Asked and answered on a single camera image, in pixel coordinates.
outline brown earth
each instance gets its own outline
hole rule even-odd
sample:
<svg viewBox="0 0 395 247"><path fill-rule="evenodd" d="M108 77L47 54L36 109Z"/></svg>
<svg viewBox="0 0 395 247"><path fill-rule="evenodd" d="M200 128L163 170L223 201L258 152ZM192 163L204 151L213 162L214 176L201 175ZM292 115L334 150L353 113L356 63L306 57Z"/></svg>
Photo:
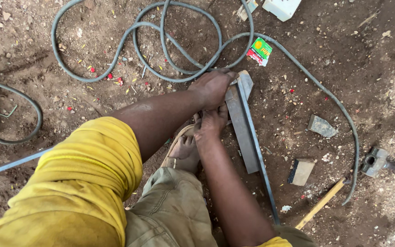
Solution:
<svg viewBox="0 0 395 247"><path fill-rule="evenodd" d="M142 80L143 69L139 66L141 63L131 39L125 43L122 56L133 60L119 61L121 64L116 65L112 72L114 78L123 78L123 86L112 81L86 84L71 78L56 62L50 42L51 23L61 8L58 2L0 1L0 82L24 91L41 105L44 112L43 126L33 140L21 145L0 145L0 164L61 142L84 121L108 115L143 98L185 90L189 85L173 84L173 89L168 89L169 82L148 71ZM58 28L58 40L67 47L60 53L64 62L79 76L92 78L104 73L122 34L139 12L138 8L153 2L108 0L88 5L92 10L83 3L70 9ZM238 1L184 2L209 12L219 23L224 41L237 33L249 31L248 23L233 14L240 6ZM5 21L3 11L10 13L13 19ZM376 11L380 13L375 18L358 27ZM156 15L154 19L151 19L152 14ZM395 1L356 0L349 3L344 0L337 2L336 6L326 0L302 1L294 16L286 22L280 22L261 7L252 15L255 32L270 35L280 42L342 100L358 128L361 158L373 145L383 145L395 155ZM151 10L143 21L158 24L160 17L161 10ZM83 31L81 37L77 35L79 29ZM202 64L217 50L216 29L206 17L193 11L171 7L165 29ZM151 55L150 64L155 70L173 78L185 78L165 62L157 32L141 28L138 42L142 53ZM246 44L246 38L230 44L216 66L234 62ZM196 69L171 42L168 42L168 47L172 59L180 67ZM280 50L273 45L271 47L274 49L266 67L244 59L233 70L248 70L255 83L248 102L259 143L273 153L263 152L270 185L278 210L284 205L292 206L287 213L280 213L281 221L294 226L341 177L350 177L354 142L348 122L337 105L326 100L326 94L313 82L305 82L306 76ZM86 70L88 66L94 67L95 73ZM2 90L0 113L4 110L10 112L15 105L18 107L9 118L0 116L2 138L19 139L35 127L37 116L33 108L19 96ZM71 114L66 109L68 106L75 113ZM326 139L305 131L311 114L329 121L339 133ZM246 173L232 126L225 129L222 139L245 184L270 215L269 200L263 194L260 176ZM168 148L169 144L164 145L144 164L140 188L137 194L124 202L125 207L138 200L142 186L159 167ZM326 154L330 159L327 162L322 160ZM295 158L318 160L304 187L286 182ZM0 172L0 217L8 209L8 199L33 174L36 162ZM205 174L198 177L205 184ZM204 188L217 232L220 229L211 209L211 198ZM319 246L395 245L392 243L395 241L395 173L384 172L376 179L359 175L354 197L341 206L348 191L349 186L345 186L303 230Z"/></svg>

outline person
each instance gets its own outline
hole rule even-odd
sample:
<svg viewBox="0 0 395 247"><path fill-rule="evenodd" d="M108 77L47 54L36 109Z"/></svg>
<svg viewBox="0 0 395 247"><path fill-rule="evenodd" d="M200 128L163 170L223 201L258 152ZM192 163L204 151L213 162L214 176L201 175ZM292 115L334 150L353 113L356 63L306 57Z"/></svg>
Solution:
<svg viewBox="0 0 395 247"><path fill-rule="evenodd" d="M316 246L294 228L273 226L242 183L220 134L238 74L203 74L188 90L146 98L87 121L44 154L0 219L0 246L217 246L193 174L199 160L225 243L232 247ZM202 111L203 116L195 115ZM142 164L187 120L161 167L129 210Z"/></svg>

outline hammer head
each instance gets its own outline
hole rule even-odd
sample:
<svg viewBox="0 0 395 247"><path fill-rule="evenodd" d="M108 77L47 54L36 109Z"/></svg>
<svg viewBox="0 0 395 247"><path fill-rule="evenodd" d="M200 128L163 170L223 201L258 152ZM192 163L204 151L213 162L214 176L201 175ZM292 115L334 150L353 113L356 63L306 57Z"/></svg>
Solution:
<svg viewBox="0 0 395 247"><path fill-rule="evenodd" d="M379 170L387 165L388 151L381 147L373 147L362 161L361 172L370 176L377 177Z"/></svg>

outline sledgehammer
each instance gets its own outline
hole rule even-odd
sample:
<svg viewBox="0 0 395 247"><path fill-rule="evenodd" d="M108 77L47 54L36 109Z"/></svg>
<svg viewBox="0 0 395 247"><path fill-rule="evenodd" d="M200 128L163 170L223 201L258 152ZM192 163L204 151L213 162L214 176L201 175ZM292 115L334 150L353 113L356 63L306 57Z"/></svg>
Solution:
<svg viewBox="0 0 395 247"><path fill-rule="evenodd" d="M377 173L383 168L395 170L395 162L387 160L388 155L387 150L377 146L373 147L362 161L362 173L370 177L377 177Z"/></svg>

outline khaki pants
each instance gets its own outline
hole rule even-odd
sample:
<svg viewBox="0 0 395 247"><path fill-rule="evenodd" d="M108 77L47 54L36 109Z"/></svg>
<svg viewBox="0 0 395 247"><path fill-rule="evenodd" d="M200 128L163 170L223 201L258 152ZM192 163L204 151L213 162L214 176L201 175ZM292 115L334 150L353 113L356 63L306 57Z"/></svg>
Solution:
<svg viewBox="0 0 395 247"><path fill-rule="evenodd" d="M127 210L126 246L216 247L202 197L202 184L186 171L161 167L149 178L138 202ZM293 247L316 247L303 232L276 226Z"/></svg>

